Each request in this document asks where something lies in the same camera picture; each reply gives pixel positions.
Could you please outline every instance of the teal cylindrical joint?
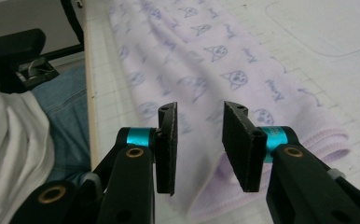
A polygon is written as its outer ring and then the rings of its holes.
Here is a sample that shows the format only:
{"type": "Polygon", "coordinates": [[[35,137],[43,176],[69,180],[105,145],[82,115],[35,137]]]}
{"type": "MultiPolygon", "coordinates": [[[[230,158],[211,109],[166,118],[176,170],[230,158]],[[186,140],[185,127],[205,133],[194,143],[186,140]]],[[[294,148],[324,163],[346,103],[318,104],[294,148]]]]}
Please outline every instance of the teal cylindrical joint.
{"type": "Polygon", "coordinates": [[[151,128],[130,128],[127,144],[148,147],[150,143],[151,128]]]}
{"type": "Polygon", "coordinates": [[[269,127],[260,127],[264,133],[267,134],[267,156],[265,157],[265,162],[271,163],[273,157],[271,156],[272,152],[281,144],[287,144],[287,134],[284,129],[280,126],[269,126],[269,127]]]}

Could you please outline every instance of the white surface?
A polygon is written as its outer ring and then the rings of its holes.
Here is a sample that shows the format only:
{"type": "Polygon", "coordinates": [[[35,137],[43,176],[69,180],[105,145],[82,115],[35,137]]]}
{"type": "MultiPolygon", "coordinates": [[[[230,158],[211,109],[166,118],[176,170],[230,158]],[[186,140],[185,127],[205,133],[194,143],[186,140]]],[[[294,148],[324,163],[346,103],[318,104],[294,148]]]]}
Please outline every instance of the white surface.
{"type": "MultiPolygon", "coordinates": [[[[220,0],[244,27],[303,81],[347,128],[351,154],[330,164],[360,188],[360,1],[220,0]]],[[[123,126],[139,123],[118,63],[106,1],[85,2],[92,148],[101,159],[123,126]]],[[[157,195],[157,223],[186,223],[157,195]]],[[[265,199],[208,223],[271,223],[265,199]]]]}

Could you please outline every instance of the printed cloth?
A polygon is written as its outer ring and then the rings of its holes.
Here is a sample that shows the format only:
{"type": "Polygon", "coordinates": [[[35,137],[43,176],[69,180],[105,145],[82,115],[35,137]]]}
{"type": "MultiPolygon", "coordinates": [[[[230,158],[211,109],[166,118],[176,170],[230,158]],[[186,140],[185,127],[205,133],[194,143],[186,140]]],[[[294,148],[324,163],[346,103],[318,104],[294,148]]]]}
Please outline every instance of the printed cloth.
{"type": "Polygon", "coordinates": [[[175,194],[170,204],[194,221],[264,194],[244,194],[221,143],[224,100],[245,105],[256,126],[286,125],[324,161],[348,152],[346,132],[320,101],[216,1],[113,0],[108,9],[137,109],[156,127],[157,109],[178,102],[175,194]]]}

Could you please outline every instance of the blue jeans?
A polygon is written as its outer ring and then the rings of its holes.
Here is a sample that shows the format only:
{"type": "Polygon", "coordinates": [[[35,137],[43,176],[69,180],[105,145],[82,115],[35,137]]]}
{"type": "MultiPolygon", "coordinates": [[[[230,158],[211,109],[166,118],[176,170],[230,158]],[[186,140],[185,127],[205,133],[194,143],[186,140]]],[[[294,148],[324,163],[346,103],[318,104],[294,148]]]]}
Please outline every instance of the blue jeans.
{"type": "Polygon", "coordinates": [[[85,66],[74,67],[32,90],[50,123],[54,167],[46,182],[68,180],[80,186],[90,171],[85,66]]]}

